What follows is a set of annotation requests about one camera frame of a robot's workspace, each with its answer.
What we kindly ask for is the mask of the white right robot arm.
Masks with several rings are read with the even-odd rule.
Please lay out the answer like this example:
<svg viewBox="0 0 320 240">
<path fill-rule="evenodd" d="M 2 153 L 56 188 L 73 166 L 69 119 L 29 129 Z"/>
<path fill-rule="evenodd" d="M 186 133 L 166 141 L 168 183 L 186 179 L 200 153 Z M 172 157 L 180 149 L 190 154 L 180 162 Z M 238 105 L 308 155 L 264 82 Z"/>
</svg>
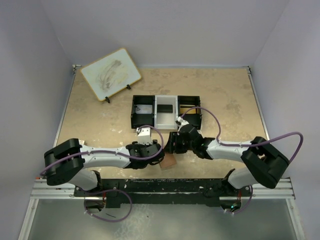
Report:
<svg viewBox="0 0 320 240">
<path fill-rule="evenodd" d="M 245 167 L 230 170 L 223 179 L 223 192 L 233 196 L 241 188 L 254 184 L 274 189 L 285 173 L 290 161 L 279 150 L 270 143 L 254 146 L 265 142 L 266 139 L 257 136 L 245 143 L 222 143 L 214 137 L 203 137 L 193 125 L 187 124 L 169 134 L 164 151 L 168 154 L 192 151 L 200 159 L 243 162 Z"/>
</svg>

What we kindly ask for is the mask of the white middle bin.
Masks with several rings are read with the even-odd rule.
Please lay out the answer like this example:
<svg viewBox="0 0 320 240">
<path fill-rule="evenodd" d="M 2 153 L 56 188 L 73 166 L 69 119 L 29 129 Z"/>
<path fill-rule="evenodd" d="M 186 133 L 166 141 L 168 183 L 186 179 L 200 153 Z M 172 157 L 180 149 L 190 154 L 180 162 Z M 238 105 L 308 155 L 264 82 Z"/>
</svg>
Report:
<svg viewBox="0 0 320 240">
<path fill-rule="evenodd" d="M 178 118 L 177 95 L 155 95 L 154 127 L 159 130 L 176 130 Z"/>
</svg>

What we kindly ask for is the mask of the black card in bin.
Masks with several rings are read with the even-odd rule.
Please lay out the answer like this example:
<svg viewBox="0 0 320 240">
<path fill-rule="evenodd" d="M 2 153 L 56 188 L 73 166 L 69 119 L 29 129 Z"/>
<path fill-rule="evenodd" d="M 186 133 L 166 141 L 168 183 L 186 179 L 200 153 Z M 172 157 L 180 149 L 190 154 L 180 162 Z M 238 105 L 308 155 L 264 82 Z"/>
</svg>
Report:
<svg viewBox="0 0 320 240">
<path fill-rule="evenodd" d="M 171 104 L 158 104 L 157 105 L 158 113 L 173 113 L 173 105 Z"/>
</svg>

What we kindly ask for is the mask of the black left bin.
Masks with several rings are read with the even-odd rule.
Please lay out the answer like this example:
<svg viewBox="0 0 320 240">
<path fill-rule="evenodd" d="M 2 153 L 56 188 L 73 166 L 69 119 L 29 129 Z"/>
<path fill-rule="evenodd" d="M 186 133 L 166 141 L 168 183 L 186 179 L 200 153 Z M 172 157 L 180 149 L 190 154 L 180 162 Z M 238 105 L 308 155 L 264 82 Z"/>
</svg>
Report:
<svg viewBox="0 0 320 240">
<path fill-rule="evenodd" d="M 155 126 L 155 96 L 133 95 L 130 114 L 132 129 L 144 125 Z"/>
</svg>

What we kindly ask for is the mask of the whiteboard with orange frame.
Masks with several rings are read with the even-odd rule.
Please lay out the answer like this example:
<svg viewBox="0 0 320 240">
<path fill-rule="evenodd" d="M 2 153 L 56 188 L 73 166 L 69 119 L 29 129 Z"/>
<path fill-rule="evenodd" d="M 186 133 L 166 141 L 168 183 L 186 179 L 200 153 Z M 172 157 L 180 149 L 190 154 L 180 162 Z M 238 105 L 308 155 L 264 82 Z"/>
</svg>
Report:
<svg viewBox="0 0 320 240">
<path fill-rule="evenodd" d="M 110 102 L 110 97 L 142 78 L 142 75 L 125 48 L 120 48 L 80 69 L 84 80 L 100 102 Z"/>
</svg>

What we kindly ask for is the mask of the black right bin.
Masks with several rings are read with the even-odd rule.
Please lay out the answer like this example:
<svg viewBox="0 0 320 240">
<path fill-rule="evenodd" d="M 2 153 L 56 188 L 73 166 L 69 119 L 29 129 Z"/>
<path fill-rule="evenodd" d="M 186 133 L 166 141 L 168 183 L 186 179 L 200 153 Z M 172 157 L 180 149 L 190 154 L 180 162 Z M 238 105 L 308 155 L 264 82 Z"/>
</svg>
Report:
<svg viewBox="0 0 320 240">
<path fill-rule="evenodd" d="M 178 95 L 178 116 L 181 117 L 190 124 L 192 124 L 197 130 L 202 126 L 202 112 L 199 108 L 201 106 L 201 99 L 199 96 Z"/>
</svg>

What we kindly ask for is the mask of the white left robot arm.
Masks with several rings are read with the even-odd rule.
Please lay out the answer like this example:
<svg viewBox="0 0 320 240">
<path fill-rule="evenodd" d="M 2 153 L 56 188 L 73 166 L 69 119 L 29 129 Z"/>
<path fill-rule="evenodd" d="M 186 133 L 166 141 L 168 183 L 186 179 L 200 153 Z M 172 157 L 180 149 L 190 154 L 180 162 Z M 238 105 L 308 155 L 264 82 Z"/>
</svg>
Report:
<svg viewBox="0 0 320 240">
<path fill-rule="evenodd" d="M 88 168 L 139 170 L 160 163 L 164 157 L 163 145 L 155 140 L 147 145 L 133 142 L 118 148 L 96 148 L 71 138 L 44 153 L 45 168 L 40 175 L 49 186 L 70 183 L 98 196 L 103 191 L 100 173 Z"/>
</svg>

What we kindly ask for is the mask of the black bin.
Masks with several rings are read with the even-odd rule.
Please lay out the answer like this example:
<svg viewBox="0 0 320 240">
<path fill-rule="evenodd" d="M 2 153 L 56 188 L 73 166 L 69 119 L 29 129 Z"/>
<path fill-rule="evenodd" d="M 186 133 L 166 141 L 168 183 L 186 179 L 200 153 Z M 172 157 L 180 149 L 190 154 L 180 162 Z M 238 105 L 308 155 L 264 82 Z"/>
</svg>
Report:
<svg viewBox="0 0 320 240">
<path fill-rule="evenodd" d="M 202 112 L 199 108 L 201 106 L 201 99 L 199 96 L 178 95 L 178 116 L 181 117 L 190 124 L 192 124 L 197 130 L 202 126 Z"/>
<path fill-rule="evenodd" d="M 133 95 L 130 114 L 132 129 L 144 125 L 155 126 L 155 96 Z"/>
</svg>

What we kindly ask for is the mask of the silver card in bin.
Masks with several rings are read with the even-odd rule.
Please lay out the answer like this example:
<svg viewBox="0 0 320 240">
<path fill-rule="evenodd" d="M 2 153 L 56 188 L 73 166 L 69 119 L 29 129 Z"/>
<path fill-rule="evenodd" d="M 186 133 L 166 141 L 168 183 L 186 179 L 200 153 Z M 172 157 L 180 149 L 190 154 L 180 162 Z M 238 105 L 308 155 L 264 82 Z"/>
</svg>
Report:
<svg viewBox="0 0 320 240">
<path fill-rule="evenodd" d="M 140 115 L 148 115 L 153 113 L 153 106 L 150 104 L 135 105 L 134 112 Z"/>
</svg>

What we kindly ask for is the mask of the gold card in bin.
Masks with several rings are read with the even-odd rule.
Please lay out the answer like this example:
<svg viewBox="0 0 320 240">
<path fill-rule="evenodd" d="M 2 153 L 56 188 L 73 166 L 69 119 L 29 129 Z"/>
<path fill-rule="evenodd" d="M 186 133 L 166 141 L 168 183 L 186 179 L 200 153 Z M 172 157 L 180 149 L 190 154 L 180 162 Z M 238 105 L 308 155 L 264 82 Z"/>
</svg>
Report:
<svg viewBox="0 0 320 240">
<path fill-rule="evenodd" d="M 181 105 L 180 106 L 180 114 L 181 115 L 183 115 L 183 114 L 187 114 L 187 115 L 196 114 L 197 113 L 197 109 L 189 110 L 192 107 L 193 106 L 191 106 L 191 105 Z"/>
</svg>

